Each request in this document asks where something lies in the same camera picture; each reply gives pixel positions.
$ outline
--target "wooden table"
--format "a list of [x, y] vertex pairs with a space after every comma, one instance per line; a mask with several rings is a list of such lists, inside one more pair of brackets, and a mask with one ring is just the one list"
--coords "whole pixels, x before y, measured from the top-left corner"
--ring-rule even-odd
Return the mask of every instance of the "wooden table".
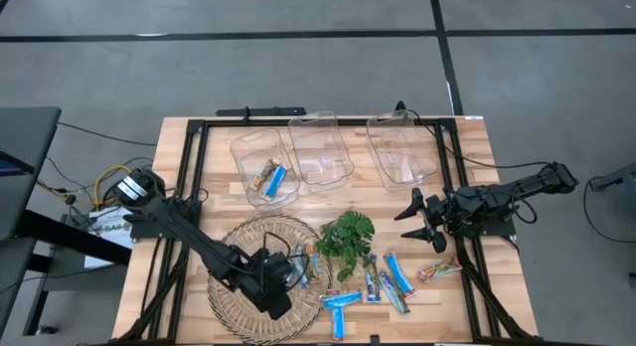
[[[165, 180], [167, 187], [174, 186], [177, 180], [188, 119], [168, 117], [163, 122], [153, 170]], [[483, 163], [494, 163], [484, 120], [464, 117], [456, 117], [456, 120], [464, 156]], [[214, 239], [222, 238], [241, 222], [259, 215], [246, 200], [239, 173], [230, 153], [231, 141], [251, 130], [254, 130], [254, 127], [211, 129], [202, 180], [202, 187], [210, 192], [210, 198], [203, 204], [201, 229]], [[281, 127], [279, 130], [290, 158], [294, 160], [287, 128]], [[424, 284], [416, 277], [417, 271], [423, 267], [454, 256], [452, 238], [447, 237], [448, 248], [441, 255], [436, 254], [432, 246], [426, 242], [401, 238], [401, 233], [422, 227], [421, 218], [400, 222], [393, 220], [393, 217], [410, 203], [410, 192], [406, 190], [388, 193], [383, 188], [367, 149], [365, 127], [342, 127], [341, 131], [356, 166], [349, 184], [321, 194], [309, 194], [306, 186], [302, 185], [300, 197], [278, 212], [299, 218], [316, 229], [352, 207], [366, 214], [376, 227], [373, 253], [381, 256], [386, 251], [396, 251], [404, 272], [417, 289], [417, 295], [408, 299], [411, 310], [408, 315], [399, 314], [385, 295], [380, 304], [362, 303], [347, 307], [345, 341], [368, 343], [372, 334], [379, 334], [382, 342], [470, 341], [460, 274], [448, 275], [430, 284]], [[429, 151], [431, 158], [438, 162], [435, 139], [424, 134], [422, 137], [421, 147]], [[448, 136], [445, 137], [445, 141], [447, 145], [450, 144]], [[196, 146], [197, 140], [193, 144], [193, 149], [196, 150]], [[193, 151], [190, 166], [194, 166], [195, 156], [196, 151]], [[458, 188], [454, 158], [450, 157], [453, 186]], [[466, 170], [471, 185], [499, 183], [495, 169], [466, 162]], [[188, 180], [191, 179], [192, 170], [188, 176]], [[438, 169], [435, 174], [426, 178], [421, 189], [425, 196], [441, 196], [442, 187], [441, 172]], [[186, 193], [189, 193], [189, 186], [186, 187]], [[493, 291], [522, 328], [536, 334], [537, 326], [517, 252], [501, 238], [487, 237], [482, 240]], [[155, 240], [140, 241], [134, 246], [113, 337], [127, 331], [139, 316], [154, 246]], [[380, 269], [386, 268], [382, 260], [379, 260], [378, 266]], [[150, 295], [154, 293], [158, 267], [155, 267], [154, 273]], [[358, 275], [352, 277], [341, 288], [353, 290], [363, 285], [363, 279]], [[214, 316], [208, 302], [207, 287], [207, 271], [199, 256], [191, 252], [177, 343], [240, 343], [240, 340], [231, 335]], [[482, 334], [488, 335], [483, 299], [476, 289], [475, 295]], [[172, 295], [169, 295], [163, 308], [159, 336], [166, 335], [171, 304]], [[310, 329], [292, 341], [331, 343], [329, 313], [323, 312]]]

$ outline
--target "candy wrapper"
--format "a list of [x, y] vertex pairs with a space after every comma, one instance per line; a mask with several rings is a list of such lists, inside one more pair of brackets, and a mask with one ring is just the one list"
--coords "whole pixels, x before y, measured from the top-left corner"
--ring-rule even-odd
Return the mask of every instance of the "candy wrapper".
[[394, 305], [399, 313], [408, 313], [410, 310], [408, 309], [408, 305], [406, 305], [406, 301], [404, 301], [404, 296], [401, 291], [399, 291], [399, 287], [396, 285], [394, 279], [389, 275], [385, 270], [380, 271], [380, 282], [382, 283], [382, 287], [385, 289], [389, 300]]
[[449, 261], [443, 261], [437, 265], [433, 265], [430, 267], [427, 267], [424, 270], [420, 270], [418, 277], [420, 280], [424, 281], [424, 282], [431, 282], [433, 279], [452, 273], [452, 272], [456, 272], [456, 271], [460, 271], [461, 270], [461, 264], [459, 263], [459, 260], [457, 259], [457, 257], [449, 260]]
[[367, 283], [367, 302], [380, 302], [380, 278], [378, 277], [378, 269], [376, 260], [378, 257], [374, 254], [365, 256], [365, 260], [369, 261], [365, 267], [365, 281]]
[[406, 275], [404, 275], [404, 271], [402, 271], [399, 266], [398, 256], [396, 256], [396, 253], [387, 252], [385, 254], [385, 261], [391, 269], [391, 273], [394, 275], [397, 286], [399, 287], [399, 290], [401, 290], [402, 295], [404, 295], [404, 298], [415, 295], [415, 288], [410, 284], [410, 282], [408, 282]]
[[260, 197], [267, 202], [271, 202], [276, 196], [276, 191], [278, 191], [278, 187], [280, 187], [285, 175], [287, 175], [287, 169], [283, 164], [279, 164], [274, 171], [274, 175], [271, 177], [269, 187], [267, 187], [265, 193], [263, 193]]
[[[340, 290], [327, 290], [327, 295], [338, 295]], [[334, 307], [331, 310], [331, 324], [334, 340], [341, 341], [345, 338], [345, 309], [344, 307]]]
[[267, 178], [269, 178], [269, 176], [274, 172], [274, 170], [276, 169], [276, 167], [278, 167], [279, 164], [280, 164], [280, 161], [278, 161], [275, 158], [268, 159], [262, 171], [258, 173], [257, 175], [255, 175], [254, 178], [251, 179], [251, 182], [249, 182], [249, 188], [251, 188], [254, 191], [258, 191], [260, 187], [262, 186], [262, 184], [265, 183]]
[[309, 282], [317, 282], [320, 275], [320, 257], [316, 252], [316, 247], [311, 244], [305, 245], [305, 253], [309, 258], [309, 270], [307, 270]]
[[362, 302], [362, 292], [360, 290], [346, 294], [327, 296], [322, 299], [322, 304], [326, 309], [344, 307], [355, 302]]
[[[296, 246], [296, 253], [302, 255], [302, 245]], [[300, 277], [300, 287], [307, 288], [309, 286], [309, 266], [305, 270], [305, 266], [307, 265], [306, 257], [298, 257], [291, 258], [291, 263], [294, 265], [294, 269], [296, 270], [296, 275]]]

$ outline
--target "yellow wire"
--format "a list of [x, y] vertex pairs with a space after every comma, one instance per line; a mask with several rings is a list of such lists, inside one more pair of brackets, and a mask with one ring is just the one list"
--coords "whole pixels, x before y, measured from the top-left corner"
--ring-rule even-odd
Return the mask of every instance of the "yellow wire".
[[[49, 186], [45, 185], [44, 183], [42, 183], [42, 182], [40, 182], [40, 181], [37, 181], [37, 182], [36, 182], [36, 184], [37, 184], [40, 188], [42, 188], [43, 190], [45, 190], [45, 191], [47, 191], [47, 192], [51, 193], [52, 195], [54, 195], [54, 196], [58, 197], [58, 198], [59, 198], [62, 202], [64, 202], [64, 203], [66, 203], [66, 202], [67, 202], [67, 196], [66, 196], [64, 193], [60, 193], [60, 192], [58, 192], [58, 191], [56, 191], [56, 190], [52, 189], [51, 187], [49, 187]], [[82, 203], [82, 204], [84, 204], [84, 205], [88, 205], [88, 206], [92, 206], [92, 207], [94, 207], [94, 204], [93, 204], [93, 203], [84, 202], [84, 201], [76, 201], [76, 202], [78, 202], [78, 203]]]
[[112, 171], [117, 171], [117, 170], [124, 170], [124, 171], [126, 171], [126, 172], [128, 172], [128, 173], [132, 172], [132, 171], [130, 170], [130, 168], [128, 168], [127, 166], [124, 166], [124, 165], [114, 165], [114, 166], [112, 166], [112, 167], [108, 168], [107, 170], [103, 171], [103, 173], [102, 173], [99, 177], [97, 177], [97, 179], [95, 180], [95, 185], [94, 185], [94, 187], [93, 187], [93, 189], [92, 189], [92, 192], [93, 192], [93, 196], [92, 196], [92, 197], [94, 198], [95, 208], [96, 208], [97, 210], [99, 210], [99, 208], [100, 208], [100, 207], [101, 207], [101, 205], [103, 205], [103, 204], [107, 204], [107, 203], [114, 202], [114, 198], [109, 198], [109, 199], [107, 199], [107, 200], [105, 200], [105, 201], [103, 201], [103, 202], [100, 202], [100, 201], [99, 201], [99, 184], [101, 183], [101, 180], [102, 180], [102, 179], [103, 179], [103, 178], [104, 178], [104, 177], [105, 177], [108, 173], [110, 173], [110, 172], [112, 172]]

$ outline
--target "concrete floor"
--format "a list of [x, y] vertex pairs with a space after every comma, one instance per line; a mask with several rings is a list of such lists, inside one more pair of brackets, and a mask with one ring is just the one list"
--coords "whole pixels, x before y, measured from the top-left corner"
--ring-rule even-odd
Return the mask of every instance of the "concrete floor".
[[[636, 0], [440, 1], [447, 29], [636, 27]], [[10, 0], [0, 15], [0, 35], [433, 27], [428, 0]], [[449, 44], [465, 113], [485, 116], [498, 163], [558, 160], [584, 182], [636, 161], [636, 36]], [[245, 105], [379, 113], [398, 99], [422, 114], [450, 113], [435, 38], [0, 45], [0, 105], [57, 105], [65, 122], [148, 142], [166, 115]], [[50, 157], [87, 182], [153, 153], [61, 127]], [[48, 163], [41, 177], [68, 185]], [[539, 329], [552, 340], [632, 345], [636, 290], [627, 272], [636, 271], [636, 245], [595, 234], [582, 191], [537, 197], [539, 221], [517, 223]], [[608, 235], [636, 240], [636, 212], [621, 197], [618, 189], [591, 195], [590, 214]], [[38, 190], [30, 208], [53, 218], [66, 211]], [[119, 289], [52, 294], [43, 322], [60, 334], [21, 337], [36, 284], [22, 286], [0, 345], [109, 337]]]

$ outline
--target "desk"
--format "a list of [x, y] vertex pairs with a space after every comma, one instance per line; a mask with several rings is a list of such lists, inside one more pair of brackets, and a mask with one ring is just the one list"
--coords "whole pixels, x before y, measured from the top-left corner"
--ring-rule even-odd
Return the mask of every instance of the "desk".
[[[84, 255], [128, 264], [130, 250], [79, 229], [26, 210], [40, 169], [57, 129], [61, 110], [58, 107], [0, 108], [0, 151], [31, 165], [34, 173], [0, 177], [0, 335], [11, 313], [27, 269], [52, 275], [83, 268]], [[55, 260], [33, 254], [36, 240], [60, 248]], [[60, 258], [72, 255], [74, 259]], [[70, 284], [54, 278], [42, 279], [27, 318], [24, 335], [34, 335], [49, 291], [66, 290]]]
[[[166, 187], [176, 184], [187, 121], [188, 118], [179, 117], [164, 119], [153, 170], [165, 180]], [[484, 163], [494, 163], [484, 121], [457, 117], [456, 123], [463, 154]], [[254, 127], [214, 127], [210, 130], [202, 179], [202, 187], [210, 192], [210, 198], [203, 204], [200, 227], [212, 238], [220, 239], [241, 222], [259, 215], [246, 201], [239, 173], [230, 153], [231, 141], [252, 130]], [[294, 160], [286, 127], [279, 128], [279, 131], [291, 159]], [[356, 166], [349, 184], [321, 194], [309, 194], [306, 186], [302, 185], [300, 197], [277, 212], [299, 218], [315, 229], [351, 207], [366, 214], [376, 226], [373, 252], [382, 255], [387, 250], [396, 251], [404, 272], [417, 289], [417, 295], [408, 300], [411, 310], [409, 315], [398, 314], [386, 296], [381, 304], [363, 303], [347, 307], [345, 341], [369, 343], [372, 334], [379, 334], [382, 342], [471, 340], [459, 273], [437, 279], [431, 284], [421, 283], [416, 278], [419, 269], [453, 257], [452, 239], [447, 238], [447, 251], [437, 255], [426, 242], [401, 238], [401, 233], [421, 227], [421, 219], [417, 218], [398, 223], [393, 221], [393, 217], [410, 203], [410, 191], [385, 191], [367, 149], [365, 127], [341, 127], [341, 132]], [[438, 161], [439, 158], [435, 158], [438, 156], [435, 139], [430, 135], [426, 137], [426, 133], [424, 131], [422, 134], [423, 142], [418, 147], [430, 151], [431, 158]], [[196, 146], [198, 142], [195, 140], [193, 148], [196, 149]], [[191, 155], [190, 177], [195, 155], [196, 153]], [[454, 158], [449, 158], [449, 164], [453, 172], [453, 185], [457, 188], [459, 182]], [[499, 182], [495, 169], [470, 162], [466, 162], [466, 169], [471, 185]], [[441, 195], [442, 187], [442, 177], [438, 170], [424, 181], [421, 189], [424, 195]], [[156, 240], [143, 240], [133, 248], [113, 337], [127, 331], [139, 316], [155, 242]], [[536, 334], [537, 327], [517, 252], [497, 237], [483, 238], [483, 245], [493, 291], [519, 324], [528, 332]], [[383, 261], [379, 261], [379, 268], [386, 268]], [[158, 270], [155, 267], [150, 295], [154, 292], [157, 275]], [[206, 292], [207, 272], [195, 253], [190, 255], [186, 280], [177, 343], [240, 343], [214, 316]], [[358, 289], [362, 285], [362, 278], [354, 276], [342, 288]], [[483, 300], [476, 290], [475, 294], [482, 334], [488, 335]], [[166, 335], [171, 304], [172, 297], [169, 295], [163, 308], [159, 337]], [[331, 343], [329, 313], [323, 312], [311, 328], [290, 341]]]

